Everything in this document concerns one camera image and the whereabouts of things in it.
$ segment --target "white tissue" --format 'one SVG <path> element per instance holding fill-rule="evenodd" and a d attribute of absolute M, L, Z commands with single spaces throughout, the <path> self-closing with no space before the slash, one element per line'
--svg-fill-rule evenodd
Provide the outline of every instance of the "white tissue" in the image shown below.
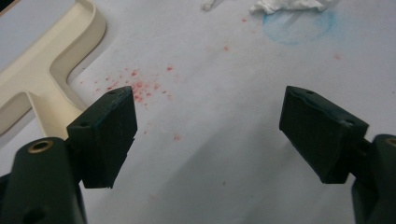
<path fill-rule="evenodd" d="M 309 9 L 316 8 L 323 11 L 327 8 L 332 0 L 324 0 L 320 3 L 317 0 L 260 0 L 250 8 L 250 13 L 263 10 L 266 14 L 273 14 L 280 9 Z"/>

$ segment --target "cream plastic handle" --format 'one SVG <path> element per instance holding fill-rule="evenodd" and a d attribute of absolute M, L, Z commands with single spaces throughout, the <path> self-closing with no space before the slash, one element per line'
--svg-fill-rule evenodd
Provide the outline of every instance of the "cream plastic handle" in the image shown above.
<path fill-rule="evenodd" d="M 31 107 L 45 136 L 67 138 L 86 106 L 67 85 L 70 71 L 99 43 L 106 21 L 89 0 L 75 4 L 0 74 L 0 134 Z"/>

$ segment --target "black plastic part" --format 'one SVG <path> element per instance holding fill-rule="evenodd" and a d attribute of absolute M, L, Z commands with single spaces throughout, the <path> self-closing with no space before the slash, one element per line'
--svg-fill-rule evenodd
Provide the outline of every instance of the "black plastic part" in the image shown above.
<path fill-rule="evenodd" d="M 357 224 L 367 223 L 378 200 L 376 191 L 366 188 L 359 180 L 352 186 L 353 210 Z"/>
<path fill-rule="evenodd" d="M 396 136 L 380 134 L 372 146 L 370 166 L 378 201 L 366 223 L 396 223 Z"/>
<path fill-rule="evenodd" d="M 359 147 L 368 126 L 313 91 L 286 88 L 279 129 L 323 183 L 346 182 L 350 150 Z"/>
<path fill-rule="evenodd" d="M 112 188 L 137 132 L 131 87 L 103 95 L 68 127 L 85 188 Z"/>
<path fill-rule="evenodd" d="M 9 174 L 0 177 L 0 216 L 4 203 L 4 197 L 6 196 L 6 188 L 9 180 Z"/>
<path fill-rule="evenodd" d="M 64 140 L 43 138 L 17 152 L 0 223 L 84 223 Z"/>

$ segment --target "blue circle marking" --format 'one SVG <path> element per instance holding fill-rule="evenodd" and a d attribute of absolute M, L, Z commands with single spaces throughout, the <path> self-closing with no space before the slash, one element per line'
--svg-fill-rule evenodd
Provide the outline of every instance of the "blue circle marking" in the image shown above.
<path fill-rule="evenodd" d="M 308 11 L 279 11 L 265 15 L 264 33 L 273 41 L 284 45 L 299 45 L 325 36 L 335 24 L 334 13 Z"/>

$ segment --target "brass insert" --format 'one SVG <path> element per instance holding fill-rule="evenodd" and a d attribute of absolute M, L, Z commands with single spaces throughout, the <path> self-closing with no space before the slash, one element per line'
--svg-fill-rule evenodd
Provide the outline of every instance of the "brass insert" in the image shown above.
<path fill-rule="evenodd" d="M 388 144 L 390 144 L 393 147 L 396 147 L 396 138 L 388 138 L 385 140 Z"/>
<path fill-rule="evenodd" d="M 53 146 L 53 142 L 50 140 L 43 140 L 34 143 L 31 145 L 27 151 L 32 154 L 40 153 L 43 151 L 46 151 L 47 149 L 50 149 Z"/>

